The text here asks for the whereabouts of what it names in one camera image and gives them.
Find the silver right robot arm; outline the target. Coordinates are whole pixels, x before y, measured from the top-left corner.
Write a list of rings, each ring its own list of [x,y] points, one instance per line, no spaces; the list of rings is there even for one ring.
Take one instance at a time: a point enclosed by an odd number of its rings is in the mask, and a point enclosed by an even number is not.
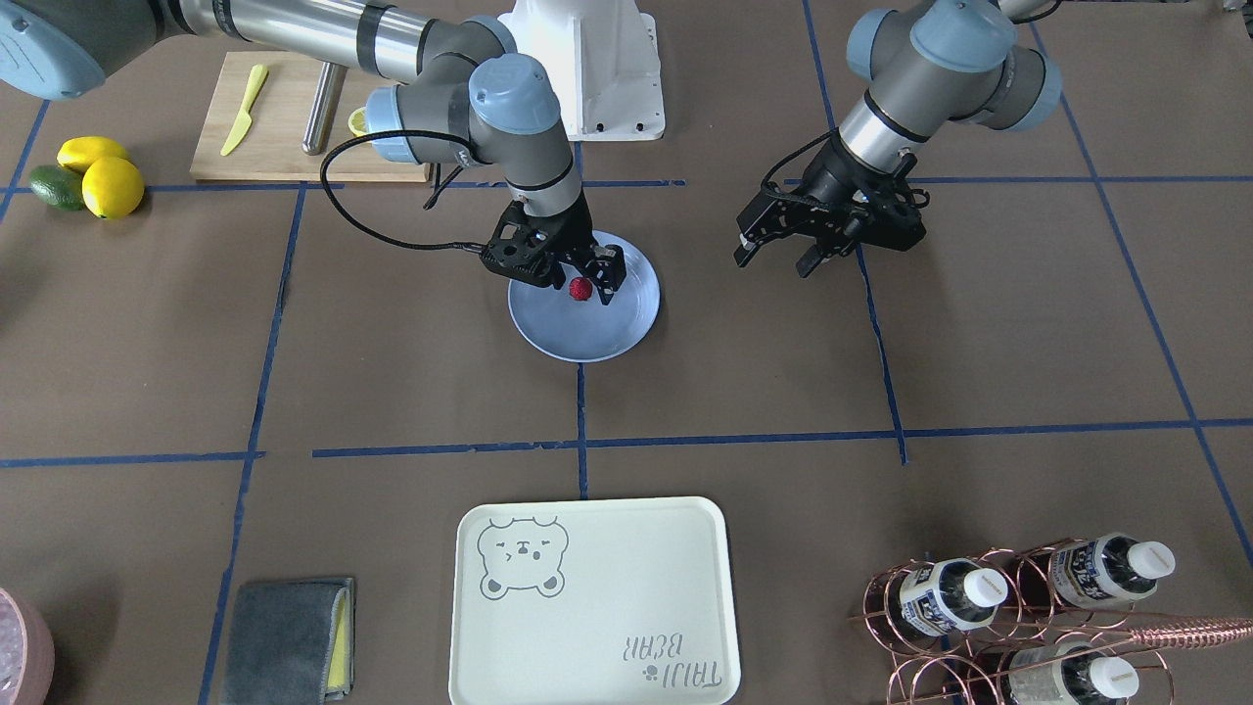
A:
[[[45,100],[101,86],[157,43],[233,38],[358,69],[388,85],[366,103],[385,160],[496,165],[511,193],[486,244],[496,273],[560,289],[568,272],[603,306],[626,280],[621,245],[599,244],[549,75],[496,18],[445,23],[385,1],[5,1],[3,80]]]

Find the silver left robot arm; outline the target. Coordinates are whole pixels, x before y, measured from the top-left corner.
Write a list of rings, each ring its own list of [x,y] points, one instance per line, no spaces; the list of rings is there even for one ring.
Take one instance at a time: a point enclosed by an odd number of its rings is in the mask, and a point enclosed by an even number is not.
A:
[[[908,184],[918,152],[946,123],[1021,131],[1051,116],[1063,94],[1056,63],[1019,45],[1039,1],[922,1],[875,9],[856,23],[846,60],[865,91],[834,129],[809,142],[813,160],[786,192],[767,174],[739,213],[734,259],[761,245],[811,238],[796,269],[807,277],[860,245],[903,253],[925,237],[930,197]]]

